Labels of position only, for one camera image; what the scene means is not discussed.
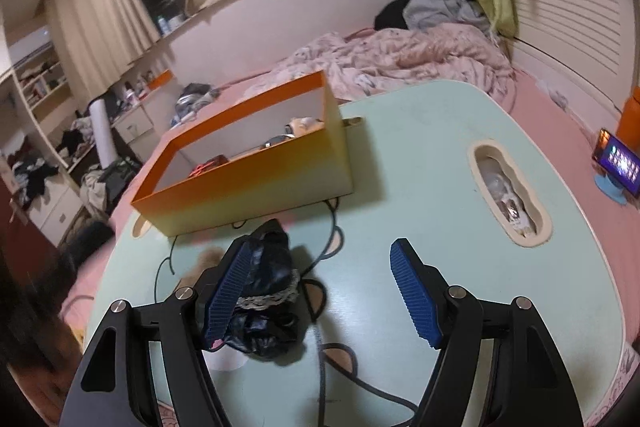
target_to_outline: orange box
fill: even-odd
[[[306,117],[323,124],[260,149],[283,134],[290,120]],[[229,163],[188,177],[197,165],[218,155]],[[319,71],[241,102],[171,140],[131,204],[173,237],[351,192],[342,117]]]

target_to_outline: table surface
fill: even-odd
[[[623,315],[588,222],[540,150],[485,93],[459,82],[408,87],[341,112],[364,117],[347,130],[354,193],[275,216],[289,233],[309,297],[309,306],[299,299],[308,324],[302,343],[277,362],[227,346],[206,353],[232,424],[391,427],[412,417],[438,352],[418,337],[391,274],[389,247],[398,237],[479,299],[532,299],[587,418],[616,374]],[[483,139],[506,148],[550,214],[554,231],[544,245],[514,244],[478,192],[467,152]],[[111,255],[88,339],[114,300],[152,303],[156,279],[163,300],[202,250],[226,250],[273,216],[180,236],[172,254],[174,240],[156,229],[132,237],[138,217]],[[492,341],[482,341],[465,426],[478,424],[491,352]],[[151,354],[158,399],[170,405],[158,344]]]

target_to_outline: purple screen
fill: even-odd
[[[615,136],[609,138],[600,165],[622,185],[638,197],[640,194],[640,159]]]

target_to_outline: reddish brown door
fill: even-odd
[[[14,280],[25,285],[53,261],[56,248],[31,222],[14,214],[11,193],[0,179],[0,249]]]

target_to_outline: ribbed blue pad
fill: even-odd
[[[438,349],[442,334],[438,327],[436,308],[398,241],[391,245],[390,258],[391,272],[414,321],[415,330],[429,341],[431,347]]]
[[[218,285],[218,290],[209,301],[207,326],[204,332],[206,346],[212,346],[215,341],[224,337],[226,327],[231,320],[231,314],[249,275],[251,259],[251,245],[249,242],[245,242],[231,261],[231,265]]]

